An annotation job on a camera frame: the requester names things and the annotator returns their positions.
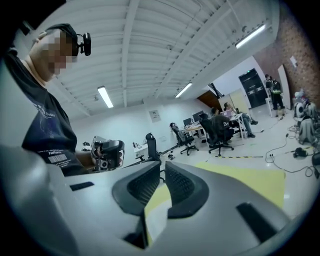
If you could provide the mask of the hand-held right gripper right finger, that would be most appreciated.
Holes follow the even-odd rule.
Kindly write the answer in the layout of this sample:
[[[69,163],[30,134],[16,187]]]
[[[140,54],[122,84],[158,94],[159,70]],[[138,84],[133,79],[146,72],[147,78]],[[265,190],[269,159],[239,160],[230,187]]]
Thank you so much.
[[[152,256],[268,255],[290,222],[274,203],[240,180],[167,162],[172,206]]]

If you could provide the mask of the person's left hand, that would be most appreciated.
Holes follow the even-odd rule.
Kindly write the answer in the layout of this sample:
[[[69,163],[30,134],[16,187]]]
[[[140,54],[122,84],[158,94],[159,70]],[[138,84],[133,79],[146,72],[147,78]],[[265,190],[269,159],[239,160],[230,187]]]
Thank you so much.
[[[99,160],[102,157],[101,154],[101,142],[95,142],[91,148],[91,158],[92,158],[92,163],[95,165],[97,160]]]

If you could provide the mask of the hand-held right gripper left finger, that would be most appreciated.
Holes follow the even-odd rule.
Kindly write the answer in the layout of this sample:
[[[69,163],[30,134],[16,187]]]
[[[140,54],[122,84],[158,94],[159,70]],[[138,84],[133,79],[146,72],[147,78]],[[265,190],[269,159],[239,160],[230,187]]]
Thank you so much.
[[[160,163],[65,177],[48,165],[50,185],[80,256],[150,256],[145,207],[159,184]]]

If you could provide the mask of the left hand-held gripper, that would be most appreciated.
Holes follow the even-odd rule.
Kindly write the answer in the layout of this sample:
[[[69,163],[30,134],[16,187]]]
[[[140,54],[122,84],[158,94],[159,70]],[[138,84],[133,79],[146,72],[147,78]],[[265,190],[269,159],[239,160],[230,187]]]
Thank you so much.
[[[97,142],[96,149],[99,155],[96,159],[96,170],[98,172],[112,171],[123,165],[125,155],[125,144],[121,140],[109,140]]]

